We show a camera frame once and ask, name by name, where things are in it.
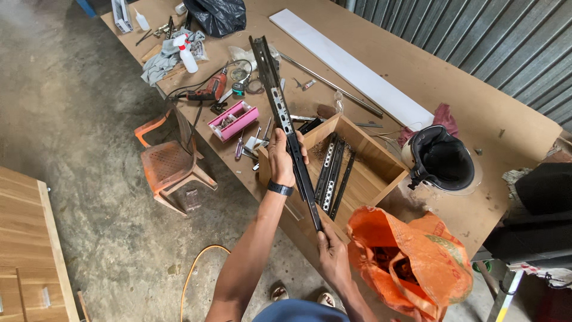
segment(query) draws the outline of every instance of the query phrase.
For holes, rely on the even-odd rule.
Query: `red power drill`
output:
[[[224,93],[224,89],[227,87],[227,67],[221,70],[221,72],[213,76],[205,89],[199,89],[196,92],[189,92],[186,94],[186,99],[189,101],[209,101],[209,100],[219,100]]]

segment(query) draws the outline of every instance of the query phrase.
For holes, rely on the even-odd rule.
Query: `orange sack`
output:
[[[406,224],[380,208],[357,208],[348,221],[349,261],[390,308],[423,320],[443,320],[447,306],[472,291],[472,270],[463,244],[430,211]],[[378,267],[374,248],[398,247],[389,273]],[[408,258],[419,283],[402,280],[395,264]]]

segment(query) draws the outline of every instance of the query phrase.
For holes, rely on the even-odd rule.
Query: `black plastic bag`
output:
[[[183,0],[186,8],[198,20],[209,36],[222,38],[244,30],[247,9],[243,0]]]

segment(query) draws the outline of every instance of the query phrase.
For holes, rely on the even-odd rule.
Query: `corrugated metal wall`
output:
[[[337,3],[572,131],[572,0]]]

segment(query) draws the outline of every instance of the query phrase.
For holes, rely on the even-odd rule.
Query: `orange plastic chair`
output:
[[[175,140],[151,146],[143,139],[143,134],[162,125],[171,111],[175,111],[177,116],[181,130],[181,143]],[[183,209],[167,198],[168,195],[192,180],[202,182],[212,190],[218,188],[218,184],[197,166],[197,158],[203,157],[197,151],[189,122],[176,107],[136,128],[134,132],[141,144],[147,148],[141,153],[141,161],[155,200],[186,216]],[[183,146],[186,146],[188,152],[183,149]]]

